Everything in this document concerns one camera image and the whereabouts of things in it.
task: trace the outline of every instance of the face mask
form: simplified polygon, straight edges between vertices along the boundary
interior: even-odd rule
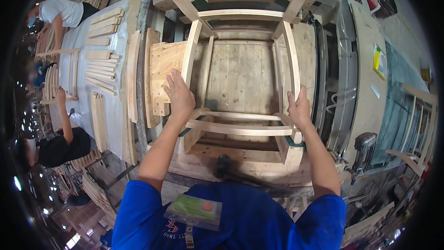
[[[29,147],[32,156],[35,156],[37,151],[36,141],[34,139],[26,139],[26,144]]]
[[[30,17],[28,20],[28,28],[33,26],[35,22],[36,22],[36,15],[32,15],[32,17]]]

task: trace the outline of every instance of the white plastic sheet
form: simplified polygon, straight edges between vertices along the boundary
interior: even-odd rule
[[[79,100],[76,102],[67,102],[66,109],[75,109],[75,113],[71,116],[71,119],[75,121],[77,125],[82,127],[90,136],[94,137],[94,128],[92,125],[91,114],[91,101],[90,93],[97,92],[103,95],[103,108],[105,112],[105,124],[107,130],[107,147],[108,149],[122,159],[122,125],[123,125],[123,104],[120,101],[120,77],[122,73],[123,61],[125,59],[126,41],[128,35],[126,33],[126,21],[128,13],[126,7],[129,0],[122,0],[114,3],[111,6],[93,14],[91,17],[83,21],[79,26],[71,29],[64,35],[62,42],[62,49],[74,49],[81,48],[79,54],[79,63],[77,67],[77,95]],[[100,38],[110,38],[110,44],[108,46],[89,46],[85,45],[86,35],[88,33],[91,20],[99,15],[105,14],[115,8],[121,7],[125,10],[125,15],[122,17],[122,21],[117,29],[117,32],[111,35],[100,36]],[[112,96],[106,92],[103,92],[96,87],[93,87],[85,81],[85,69],[87,68],[88,60],[86,60],[85,52],[87,50],[113,50],[114,54],[121,55],[119,66],[116,68],[117,82],[107,82],[116,87],[116,96]],[[68,64],[69,54],[61,54],[59,61],[59,83],[67,90],[68,89]]]

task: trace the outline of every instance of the wooden chair frame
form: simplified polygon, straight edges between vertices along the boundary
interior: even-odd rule
[[[292,160],[292,155],[289,154],[289,143],[299,144],[302,142],[302,134],[295,127],[291,119],[283,114],[283,83],[281,74],[283,72],[281,66],[281,57],[279,45],[277,39],[284,35],[285,46],[287,49],[287,55],[290,65],[290,82],[291,92],[296,95],[300,91],[300,77],[299,66],[297,62],[296,46],[294,43],[293,32],[291,29],[291,23],[298,23],[297,19],[299,10],[306,0],[291,0],[286,11],[276,12],[269,10],[255,10],[255,9],[228,9],[228,10],[214,10],[206,12],[198,12],[192,5],[190,0],[172,0],[176,6],[186,16],[186,19],[192,22],[188,41],[186,42],[186,49],[184,51],[183,63],[182,63],[182,77],[190,86],[191,72],[193,69],[194,54],[196,53],[197,43],[199,40],[200,32],[203,31],[210,37],[208,44],[207,55],[204,59],[204,87],[203,87],[203,102],[205,99],[205,93],[208,83],[208,74],[210,70],[211,54],[214,45],[214,39],[217,38],[217,34],[212,31],[211,26],[207,23],[207,20],[219,19],[219,20],[276,20],[279,21],[279,25],[272,35],[274,42],[276,64],[275,64],[275,78],[278,89],[279,97],[279,113],[274,115],[261,115],[261,114],[243,114],[243,113],[230,113],[230,112],[212,112],[209,109],[203,108],[203,102],[200,108],[194,110],[189,121],[185,125],[186,128],[192,129],[188,131],[187,135],[181,136],[178,139],[176,152],[187,153],[191,146],[197,142],[199,137],[204,131],[221,133],[221,134],[236,134],[236,135],[252,135],[252,136],[274,136],[276,138],[279,151],[281,153],[282,163],[285,165],[299,165],[301,158]],[[197,120],[201,116],[208,117],[206,120]],[[214,117],[226,117],[237,119],[260,119],[273,121],[273,126],[246,126],[246,125],[230,125],[214,123]]]
[[[425,168],[427,166],[427,163],[429,162],[430,156],[433,154],[433,146],[434,146],[434,142],[435,142],[437,122],[438,122],[438,118],[437,118],[437,116],[438,116],[437,115],[438,98],[433,94],[415,89],[415,88],[408,86],[406,84],[403,84],[402,88],[404,88],[404,90],[406,90],[407,92],[409,92],[410,94],[412,94],[414,96],[413,109],[412,109],[412,114],[410,116],[410,120],[409,120],[408,127],[407,127],[407,134],[405,135],[405,138],[404,138],[404,141],[403,141],[403,144],[401,147],[401,151],[385,150],[385,152],[401,158],[408,166],[411,167],[411,169],[418,176],[421,176],[422,172],[425,170]],[[412,151],[412,153],[405,153],[405,152],[403,152],[403,150],[404,150],[405,144],[407,142],[408,135],[410,133],[410,129],[412,127],[413,116],[415,113],[415,106],[417,104],[417,101],[416,101],[417,98],[422,99],[424,102],[428,102],[428,103],[432,104],[432,108],[430,109],[431,116],[430,116],[429,129],[428,130],[427,130],[427,128],[425,129],[425,131],[427,131],[427,135],[423,139],[423,141],[425,141],[425,143],[424,143],[424,146],[422,147],[422,149],[421,149],[421,147],[416,148],[417,143],[418,143],[418,137],[419,137],[419,129],[421,126],[421,122],[419,122],[413,151]],[[421,121],[423,118],[424,109],[429,109],[429,107],[426,105],[421,105],[421,115],[420,115]],[[416,156],[414,154],[414,152],[420,153],[421,154],[420,158],[418,156]]]

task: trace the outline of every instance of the hand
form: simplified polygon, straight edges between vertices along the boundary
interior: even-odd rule
[[[40,37],[43,35],[43,33],[44,33],[44,31],[40,31],[40,32],[37,34],[37,41],[40,39]]]
[[[170,88],[166,85],[163,86],[163,89],[171,101],[171,115],[169,120],[178,122],[182,126],[191,116],[196,106],[196,101],[193,93],[188,90],[180,72],[171,69],[171,75],[173,76],[172,78],[170,75],[166,76]]]
[[[55,92],[55,99],[59,104],[65,105],[66,94],[65,90],[63,90],[62,87],[59,87],[58,90]]]
[[[288,113],[290,119],[297,126],[299,130],[304,132],[307,127],[313,126],[310,119],[310,107],[307,99],[307,87],[301,85],[301,91],[297,97],[297,101],[294,100],[292,92],[287,92],[288,96]]]

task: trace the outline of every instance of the logo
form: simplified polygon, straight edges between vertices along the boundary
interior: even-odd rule
[[[174,223],[175,223],[175,221],[170,219],[170,220],[168,220],[168,225],[165,225],[169,228],[169,230],[168,230],[169,233],[175,233],[175,232],[177,232],[177,230],[179,230],[179,228],[176,225],[174,225]]]

